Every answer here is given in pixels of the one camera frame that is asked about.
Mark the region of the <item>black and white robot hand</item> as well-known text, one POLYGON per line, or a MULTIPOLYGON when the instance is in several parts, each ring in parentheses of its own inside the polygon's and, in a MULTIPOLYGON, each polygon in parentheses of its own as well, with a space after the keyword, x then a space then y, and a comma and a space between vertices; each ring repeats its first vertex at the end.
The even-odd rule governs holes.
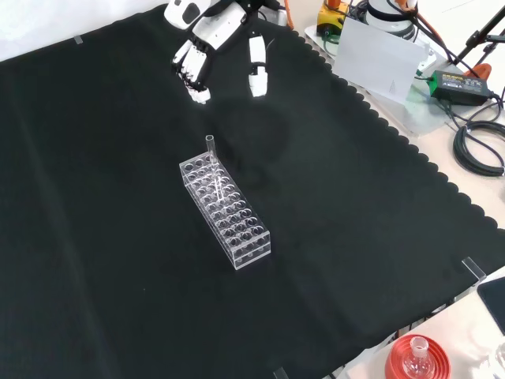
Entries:
POLYGON ((287 20, 286 8, 277 1, 170 1, 163 16, 168 23, 188 31, 188 39, 171 61, 188 94, 196 103, 211 98, 206 85, 212 55, 231 41, 249 19, 264 7, 287 20))

